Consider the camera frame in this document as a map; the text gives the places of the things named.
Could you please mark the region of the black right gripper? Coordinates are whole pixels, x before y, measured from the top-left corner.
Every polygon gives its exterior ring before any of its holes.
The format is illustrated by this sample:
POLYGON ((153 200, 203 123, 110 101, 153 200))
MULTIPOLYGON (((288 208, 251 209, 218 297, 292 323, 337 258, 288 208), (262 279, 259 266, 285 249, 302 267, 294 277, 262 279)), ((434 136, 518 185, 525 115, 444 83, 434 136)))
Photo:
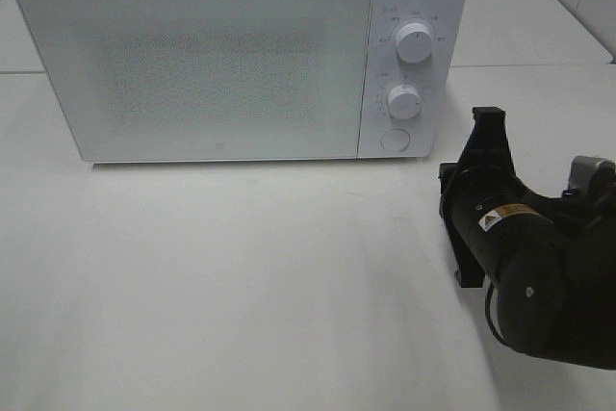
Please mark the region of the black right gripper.
MULTIPOLYGON (((460 158, 439 167, 440 215, 463 288, 485 278, 498 286, 506 267, 522 251, 535 256, 558 243, 552 222, 526 202, 530 190, 516 176, 505 130, 505 112, 473 108, 475 126, 460 158)), ((576 156, 568 189, 588 193, 594 175, 609 168, 605 158, 576 156)))

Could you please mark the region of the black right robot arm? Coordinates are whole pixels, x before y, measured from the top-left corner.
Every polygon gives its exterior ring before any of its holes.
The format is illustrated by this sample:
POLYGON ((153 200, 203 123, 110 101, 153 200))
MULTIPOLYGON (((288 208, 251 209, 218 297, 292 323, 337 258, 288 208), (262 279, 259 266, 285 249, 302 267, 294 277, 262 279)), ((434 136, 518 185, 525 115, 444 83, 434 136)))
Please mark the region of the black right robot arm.
POLYGON ((558 197, 517 176, 505 113, 476 107, 454 163, 439 168, 440 216, 458 284, 485 288, 493 336, 531 357, 615 367, 615 165, 577 156, 558 197))

